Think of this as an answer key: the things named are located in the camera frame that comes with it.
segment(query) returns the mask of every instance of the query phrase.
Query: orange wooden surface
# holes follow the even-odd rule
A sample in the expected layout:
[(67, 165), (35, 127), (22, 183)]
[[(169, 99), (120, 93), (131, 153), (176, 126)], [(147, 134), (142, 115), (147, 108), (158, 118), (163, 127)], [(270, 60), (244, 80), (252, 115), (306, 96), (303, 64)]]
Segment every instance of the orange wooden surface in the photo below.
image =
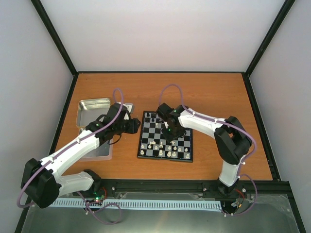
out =
[[(142, 119), (144, 110), (155, 111), (163, 87), (177, 83), (184, 93), (187, 106), (214, 117), (237, 117), (246, 131), (258, 143), (258, 151), (246, 161), (242, 172), (256, 180), (271, 180), (268, 162), (262, 147), (254, 115), (241, 74), (212, 73), (145, 73), (145, 74), (80, 74), (68, 108), (57, 149), (78, 135), (76, 118), (80, 100), (110, 98), (114, 88), (120, 88), (125, 102), (132, 102), (132, 117)], [(180, 104), (178, 89), (170, 87), (163, 101), (171, 107)], [(137, 134), (123, 134), (113, 145), (112, 159), (99, 162), (77, 162), (66, 172), (73, 174), (84, 169), (94, 170), (102, 178), (111, 179), (191, 179), (214, 180), (219, 177), (222, 159), (215, 141), (197, 131), (193, 132), (193, 163), (138, 159)]]

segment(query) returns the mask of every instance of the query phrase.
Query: white robotic arm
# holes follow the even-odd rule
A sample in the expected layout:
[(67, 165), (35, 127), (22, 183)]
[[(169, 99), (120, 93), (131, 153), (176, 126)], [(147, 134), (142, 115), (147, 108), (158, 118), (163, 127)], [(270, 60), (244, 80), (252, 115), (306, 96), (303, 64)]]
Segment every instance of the white robotic arm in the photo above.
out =
[(134, 108), (132, 104), (124, 104), (116, 120), (109, 127), (96, 133), (116, 116), (119, 108), (120, 103), (113, 104), (105, 116), (102, 115), (91, 122), (86, 126), (86, 130), (82, 131), (79, 136), (63, 148), (40, 161), (31, 159), (26, 163), (21, 187), (40, 167), (49, 163), (25, 189), (25, 193), (40, 208), (49, 206), (57, 197), (64, 194), (89, 189), (92, 189), (92, 192), (98, 191), (101, 178), (89, 169), (74, 175), (62, 175), (71, 165), (88, 152), (112, 139), (114, 135), (137, 133), (140, 121), (137, 118), (131, 119), (130, 113)]
[(230, 124), (243, 129), (235, 117), (231, 116), (229, 119), (215, 118), (197, 113), (190, 108), (186, 111), (181, 105), (176, 109), (172, 109), (165, 103), (159, 106), (157, 113), (164, 120), (167, 129), (162, 130), (162, 133), (169, 141), (183, 136), (185, 128), (200, 131), (214, 138), (220, 156), (224, 160), (219, 181), (226, 187), (235, 185), (239, 178), (238, 173), (239, 167), (242, 164), (241, 161), (252, 145), (251, 140), (245, 135), (241, 135), (239, 132), (235, 132), (233, 129), (218, 123), (219, 121), (229, 121)]

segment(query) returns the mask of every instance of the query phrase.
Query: black frame edge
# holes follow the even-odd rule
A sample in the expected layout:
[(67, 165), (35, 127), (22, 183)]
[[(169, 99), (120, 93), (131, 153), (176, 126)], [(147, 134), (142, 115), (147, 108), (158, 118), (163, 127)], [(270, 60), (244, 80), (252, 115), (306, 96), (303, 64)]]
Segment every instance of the black frame edge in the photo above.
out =
[(242, 75), (243, 75), (243, 79), (244, 79), (245, 89), (246, 89), (246, 92), (248, 94), (249, 102), (252, 106), (253, 114), (254, 114), (255, 121), (257, 124), (257, 128), (258, 128), (260, 138), (262, 141), (263, 149), (264, 149), (264, 152), (265, 152), (267, 160), (268, 160), (268, 164), (270, 167), (272, 178), (274, 180), (281, 180), (280, 174), (279, 174), (278, 169), (277, 169), (276, 161), (275, 161), (275, 158), (273, 156), (271, 145), (270, 145), (270, 142), (268, 139), (268, 135), (267, 135), (266, 129), (265, 129), (263, 121), (262, 121), (262, 117), (260, 114), (260, 110), (259, 110), (256, 98), (255, 98), (255, 94), (254, 94), (251, 82), (247, 78), (247, 75), (245, 73), (243, 73)]
[(78, 71), (78, 74), (242, 74), (243, 71)]
[(256, 65), (258, 64), (259, 60), (261, 59), (262, 55), (266, 51), (267, 47), (269, 46), (272, 38), (276, 34), (277, 30), (279, 29), (280, 25), (282, 24), (283, 20), (285, 19), (287, 13), (291, 9), (292, 5), (294, 4), (295, 0), (285, 0), (280, 11), (278, 12), (274, 22), (272, 23), (269, 31), (267, 32), (265, 38), (263, 39), (260, 47), (258, 48), (253, 60), (249, 64), (246, 70), (246, 77), (249, 78), (252, 72), (254, 71)]
[(62, 114), (61, 114), (61, 116), (60, 116), (60, 119), (59, 119), (59, 122), (58, 122), (58, 125), (57, 125), (57, 129), (56, 129), (56, 132), (55, 132), (55, 136), (54, 136), (54, 138), (53, 138), (53, 142), (52, 142), (52, 145), (51, 145), (51, 149), (50, 149), (50, 153), (49, 153), (49, 154), (53, 154), (53, 153), (55, 152), (55, 149), (56, 149), (56, 146), (57, 146), (57, 142), (58, 142), (60, 133), (61, 133), (61, 131), (62, 131), (65, 118), (66, 118), (67, 110), (68, 110), (68, 108), (69, 108), (69, 104), (70, 104), (70, 101), (71, 101), (71, 97), (72, 97), (74, 88), (75, 88), (75, 86), (76, 86), (77, 80), (78, 80), (78, 76), (79, 76), (79, 75), (76, 74), (76, 75), (74, 75), (73, 78), (72, 78), (72, 82), (71, 82), (71, 85), (70, 85), (70, 88), (69, 88), (69, 92), (68, 92), (68, 95), (67, 95), (67, 98), (66, 98), (66, 101), (65, 101), (65, 105), (64, 105)]
[(300, 233), (306, 233), (306, 229), (305, 229), (305, 226), (304, 226), (303, 221), (301, 219), (301, 215), (300, 215), (298, 206), (296, 204), (295, 198), (294, 197), (289, 197), (288, 200), (290, 202), (290, 205), (291, 205), (291, 208), (292, 208), (292, 212), (294, 214), (294, 217), (295, 217), (295, 220), (296, 220), (299, 232)]
[[(30, 197), (27, 197), (25, 204), (29, 204), (30, 202), (31, 202)], [(22, 210), (22, 212), (20, 214), (20, 218), (19, 218), (18, 223), (17, 223), (17, 226), (16, 226), (15, 231), (14, 231), (15, 233), (21, 233), (21, 231), (23, 230), (28, 210), (29, 210), (29, 207), (26, 207)]]
[(70, 70), (70, 72), (72, 73), (72, 75), (76, 75), (77, 74), (77, 70), (74, 67), (62, 41), (60, 40), (47, 12), (45, 11), (42, 3), (40, 0), (31, 0), (33, 6), (35, 7), (35, 9), (37, 10), (42, 22), (44, 23), (46, 29), (48, 30), (51, 38), (53, 39), (56, 47), (58, 48), (60, 54), (62, 55), (66, 65), (68, 66), (68, 69)]

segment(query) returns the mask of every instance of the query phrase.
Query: purple cable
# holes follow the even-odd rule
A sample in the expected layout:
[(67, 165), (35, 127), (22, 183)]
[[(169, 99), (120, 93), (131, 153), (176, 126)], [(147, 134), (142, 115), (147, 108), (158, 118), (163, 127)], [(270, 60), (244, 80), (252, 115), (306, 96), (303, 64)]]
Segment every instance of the purple cable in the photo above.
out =
[[(183, 108), (184, 108), (188, 113), (193, 114), (192, 111), (190, 111), (189, 109), (187, 109), (187, 108), (185, 107), (185, 105), (184, 105), (183, 92), (182, 92), (180, 86), (177, 85), (177, 84), (169, 84), (169, 85), (167, 85), (166, 87), (163, 88), (163, 90), (161, 91), (161, 94), (160, 94), (159, 106), (161, 105), (162, 96), (163, 96), (164, 91), (165, 91), (168, 87), (170, 87), (170, 86), (175, 86), (175, 87), (178, 88), (179, 93), (180, 93), (181, 106), (183, 106)], [(200, 115), (200, 113), (195, 112), (195, 115), (198, 116), (198, 117), (201, 118), (201, 119), (208, 120), (208, 121), (211, 121), (211, 122), (215, 122), (214, 118), (210, 118), (210, 117), (207, 117), (207, 116), (202, 116), (202, 115)], [(237, 131), (240, 131), (241, 133), (243, 133), (244, 135), (246, 135), (249, 139), (251, 139), (251, 141), (253, 142), (253, 144), (254, 144), (253, 150), (252, 150), (248, 155), (246, 155), (246, 156), (244, 157), (244, 159), (241, 160), (242, 163), (243, 163), (247, 158), (249, 158), (251, 155), (253, 155), (253, 154), (256, 152), (256, 150), (257, 150), (257, 143), (256, 143), (256, 141), (254, 140), (254, 138), (253, 138), (249, 133), (247, 133), (246, 131), (240, 129), (239, 127), (237, 127), (237, 126), (235, 126), (235, 125), (229, 124), (229, 123), (224, 122), (224, 121), (222, 121), (222, 120), (217, 120), (216, 123), (223, 124), (223, 125), (226, 125), (226, 126), (228, 126), (228, 127), (233, 128), (233, 129), (235, 129), (235, 130), (237, 130)]]
[(258, 191), (257, 191), (257, 187), (256, 187), (256, 184), (255, 184), (255, 182), (253, 181), (253, 179), (252, 179), (249, 175), (247, 175), (247, 174), (241, 174), (240, 176), (246, 176), (246, 177), (252, 182), (252, 184), (253, 184), (253, 186), (254, 186), (254, 189), (255, 189), (255, 199), (254, 199), (252, 205), (251, 205), (247, 210), (245, 210), (245, 211), (243, 211), (242, 213), (239, 213), (239, 214), (234, 214), (234, 215), (232, 215), (232, 216), (241, 216), (241, 215), (243, 215), (243, 214), (246, 214), (248, 211), (250, 211), (250, 210), (254, 207), (255, 202), (256, 202), (256, 200), (257, 200)]
[[(106, 129), (107, 127), (109, 127), (109, 126), (117, 119), (117, 117), (119, 116), (119, 114), (120, 114), (120, 112), (121, 112), (121, 110), (122, 110), (123, 103), (124, 103), (124, 96), (123, 96), (123, 93), (122, 93), (121, 89), (119, 89), (119, 88), (116, 88), (116, 89), (113, 90), (113, 92), (112, 92), (113, 99), (116, 100), (116, 98), (115, 98), (115, 92), (116, 92), (117, 90), (118, 90), (118, 91), (120, 92), (120, 94), (121, 94), (121, 104), (120, 104), (120, 108), (119, 108), (117, 114), (115, 115), (115, 117), (111, 120), (111, 122), (109, 122), (108, 124), (106, 124), (106, 125), (105, 125), (104, 127), (102, 127), (101, 129), (99, 129), (99, 130), (97, 130), (97, 131), (95, 131), (95, 132), (93, 132), (93, 133), (90, 133), (89, 135), (87, 135), (87, 136), (85, 136), (85, 137), (83, 137), (83, 138), (80, 138), (80, 141), (83, 141), (83, 140), (85, 140), (85, 139), (87, 139), (87, 138), (89, 138), (89, 137), (91, 137), (91, 136), (97, 134), (98, 132), (103, 131), (104, 129)], [(66, 147), (66, 148), (64, 148), (63, 150), (61, 150), (58, 154), (56, 154), (56, 155), (53, 157), (53, 160), (57, 159), (61, 154), (63, 154), (63, 153), (66, 152), (67, 150), (69, 150), (71, 147), (75, 146), (77, 143), (78, 143), (78, 141), (75, 141), (75, 142), (73, 142), (72, 144), (70, 144), (68, 147)], [(29, 184), (34, 180), (34, 178), (35, 178), (47, 165), (49, 165), (50, 163), (51, 163), (51, 161), (48, 161), (47, 163), (45, 163), (44, 165), (42, 165), (42, 167), (40, 167), (40, 168), (38, 169), (38, 171), (36, 171), (36, 172), (31, 176), (31, 178), (25, 183), (24, 187), (21, 189), (20, 194), (19, 194), (19, 196), (18, 196), (18, 198), (17, 198), (17, 206), (18, 206), (19, 208), (26, 208), (26, 207), (29, 207), (29, 206), (31, 206), (31, 205), (34, 204), (34, 202), (32, 201), (32, 202), (29, 203), (29, 204), (21, 205), (21, 204), (20, 204), (21, 197), (23, 196), (23, 194), (24, 194), (26, 188), (29, 186)]]
[[(118, 204), (116, 204), (116, 203), (110, 203), (110, 204), (107, 204), (107, 205), (103, 206), (103, 207), (100, 208), (99, 210), (93, 212), (93, 211), (91, 210), (91, 208), (90, 208), (90, 206), (89, 206), (87, 200), (83, 197), (83, 195), (82, 195), (80, 192), (77, 192), (77, 194), (79, 194), (79, 196), (82, 198), (82, 200), (83, 200), (84, 203), (86, 204), (86, 207), (87, 207), (87, 209), (89, 210), (89, 212), (94, 216), (94, 218), (96, 218), (96, 220), (98, 220), (98, 221), (101, 222), (102, 224), (104, 224), (104, 225), (114, 225), (114, 224), (120, 222), (121, 217), (122, 217), (122, 209), (119, 207)], [(96, 216), (95, 213), (98, 213), (98, 212), (104, 210), (106, 207), (111, 206), (111, 205), (115, 205), (115, 206), (118, 208), (118, 210), (119, 210), (119, 213), (120, 213), (120, 214), (119, 214), (119, 218), (117, 219), (117, 221), (114, 221), (114, 222), (104, 222), (104, 221), (100, 220), (100, 219)]]

